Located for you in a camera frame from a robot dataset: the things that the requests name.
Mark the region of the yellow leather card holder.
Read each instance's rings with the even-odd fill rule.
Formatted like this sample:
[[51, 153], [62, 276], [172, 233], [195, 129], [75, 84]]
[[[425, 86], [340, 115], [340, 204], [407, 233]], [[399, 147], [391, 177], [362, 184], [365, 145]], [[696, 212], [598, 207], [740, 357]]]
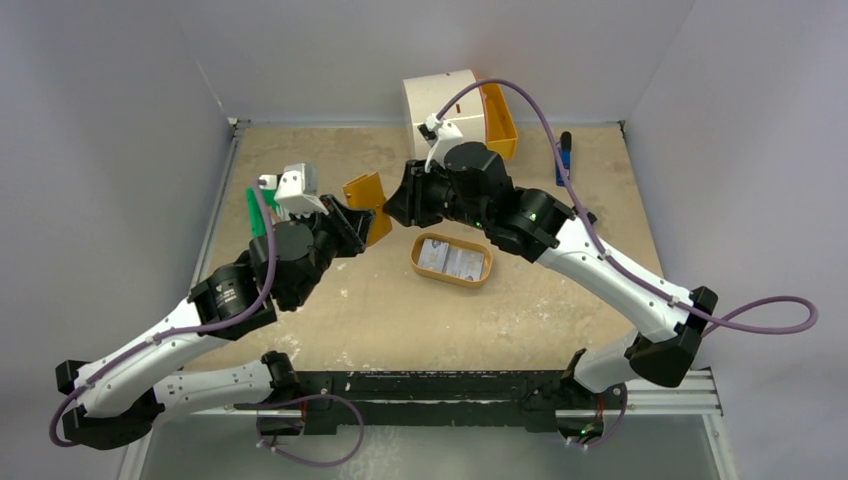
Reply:
[[359, 175], [347, 182], [342, 189], [348, 207], [370, 209], [375, 213], [367, 238], [368, 247], [375, 245], [392, 231], [392, 220], [383, 211], [387, 199], [377, 172]]

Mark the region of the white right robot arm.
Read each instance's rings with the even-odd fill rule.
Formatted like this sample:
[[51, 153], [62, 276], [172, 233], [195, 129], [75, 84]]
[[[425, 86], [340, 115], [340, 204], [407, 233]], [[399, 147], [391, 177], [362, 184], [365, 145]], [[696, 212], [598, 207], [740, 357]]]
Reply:
[[543, 190], [514, 186], [501, 156], [479, 142], [451, 148], [442, 164], [408, 161], [383, 210], [405, 227], [443, 220], [476, 227], [501, 251], [575, 281], [631, 322], [621, 339], [572, 357], [561, 392], [576, 407], [633, 379], [679, 386], [706, 326], [689, 310], [710, 314], [717, 303], [706, 287], [674, 285], [608, 244], [595, 245], [574, 208]]

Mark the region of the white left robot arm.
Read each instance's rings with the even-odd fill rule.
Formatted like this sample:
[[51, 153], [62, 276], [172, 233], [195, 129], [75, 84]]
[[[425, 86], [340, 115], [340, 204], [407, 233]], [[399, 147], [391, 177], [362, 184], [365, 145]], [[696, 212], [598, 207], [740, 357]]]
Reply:
[[374, 220], [373, 210], [349, 208], [332, 195], [317, 197], [301, 217], [265, 216], [264, 234], [156, 325], [101, 359], [56, 367], [63, 401], [50, 421], [51, 442], [111, 450], [173, 416], [226, 404], [284, 409], [301, 402], [284, 353], [230, 370], [188, 373], [185, 366], [302, 307], [333, 260], [365, 251]]

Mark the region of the tan oval tray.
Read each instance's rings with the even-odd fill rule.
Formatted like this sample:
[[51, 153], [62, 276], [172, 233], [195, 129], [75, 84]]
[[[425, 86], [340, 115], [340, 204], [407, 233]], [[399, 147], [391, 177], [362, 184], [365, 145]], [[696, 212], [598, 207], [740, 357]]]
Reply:
[[468, 289], [479, 289], [488, 280], [493, 253], [482, 244], [424, 233], [410, 251], [412, 269], [419, 276]]

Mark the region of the green plastic bin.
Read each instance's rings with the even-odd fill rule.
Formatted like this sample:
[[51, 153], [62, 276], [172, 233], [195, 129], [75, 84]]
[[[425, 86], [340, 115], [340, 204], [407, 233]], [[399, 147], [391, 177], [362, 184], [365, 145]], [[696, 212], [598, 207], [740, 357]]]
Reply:
[[[274, 198], [276, 190], [274, 188], [261, 186], [260, 192], [262, 193], [262, 197], [266, 203], [266, 210], [269, 212], [272, 224], [287, 220], [288, 214]], [[258, 238], [265, 235], [267, 229], [263, 219], [262, 209], [260, 208], [259, 201], [257, 200], [252, 187], [248, 187], [246, 189], [246, 202], [253, 237]]]

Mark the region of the cream round drawer cabinet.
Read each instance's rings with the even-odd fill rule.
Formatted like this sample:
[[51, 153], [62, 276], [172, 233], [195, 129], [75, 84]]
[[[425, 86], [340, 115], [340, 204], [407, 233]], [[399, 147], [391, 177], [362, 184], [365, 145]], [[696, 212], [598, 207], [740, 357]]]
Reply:
[[[430, 114], [438, 113], [463, 88], [476, 81], [477, 77], [472, 70], [407, 78], [402, 81], [408, 145], [412, 159], [423, 160], [430, 149], [419, 131], [419, 125]], [[465, 140], [486, 141], [486, 118], [479, 88], [466, 93], [449, 109], [444, 119], [455, 123]]]

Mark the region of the yellow open drawer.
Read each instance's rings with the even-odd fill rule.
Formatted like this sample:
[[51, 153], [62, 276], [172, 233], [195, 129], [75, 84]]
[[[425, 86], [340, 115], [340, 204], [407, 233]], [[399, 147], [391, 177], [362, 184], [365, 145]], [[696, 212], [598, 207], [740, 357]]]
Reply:
[[516, 152], [518, 133], [511, 111], [506, 102], [502, 86], [488, 83], [479, 87], [483, 100], [486, 121], [486, 145], [505, 161], [511, 160]]

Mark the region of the blue black marker tool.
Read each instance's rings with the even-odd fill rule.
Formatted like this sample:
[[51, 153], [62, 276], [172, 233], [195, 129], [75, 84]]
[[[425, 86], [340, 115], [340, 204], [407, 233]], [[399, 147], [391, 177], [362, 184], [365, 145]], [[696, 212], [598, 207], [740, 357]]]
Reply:
[[563, 131], [557, 142], [560, 160], [556, 167], [556, 184], [564, 187], [571, 180], [572, 133]]

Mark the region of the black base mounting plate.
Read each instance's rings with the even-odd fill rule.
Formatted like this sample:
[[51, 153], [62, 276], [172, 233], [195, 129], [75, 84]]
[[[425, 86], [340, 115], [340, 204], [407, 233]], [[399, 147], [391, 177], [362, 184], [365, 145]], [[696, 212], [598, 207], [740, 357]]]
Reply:
[[603, 414], [623, 403], [624, 384], [593, 393], [559, 370], [300, 371], [292, 387], [258, 401], [291, 411], [308, 435], [342, 425], [516, 427], [597, 436]]

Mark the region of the aluminium frame rail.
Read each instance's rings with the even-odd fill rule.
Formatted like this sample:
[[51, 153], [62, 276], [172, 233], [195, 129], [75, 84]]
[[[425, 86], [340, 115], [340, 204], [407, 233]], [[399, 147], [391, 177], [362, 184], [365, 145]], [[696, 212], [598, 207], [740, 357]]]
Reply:
[[[244, 188], [254, 174], [314, 162], [339, 193], [379, 172], [393, 190], [407, 154], [399, 127], [242, 127], [212, 188], [197, 277], [230, 261], [249, 234]], [[303, 310], [197, 360], [196, 369], [272, 349], [301, 370], [561, 369], [583, 346], [624, 334], [625, 319], [573, 281], [496, 252], [488, 283], [469, 290], [417, 275], [415, 229], [396, 228], [366, 254], [336, 264]], [[717, 386], [709, 370], [677, 390], [630, 386], [628, 411], [607, 408], [610, 439], [593, 451], [555, 432], [521, 428], [370, 425], [355, 456], [354, 427], [307, 436], [291, 450], [338, 467], [299, 465], [255, 446], [251, 415], [222, 409], [167, 424], [132, 445], [123, 479], [733, 479]]]

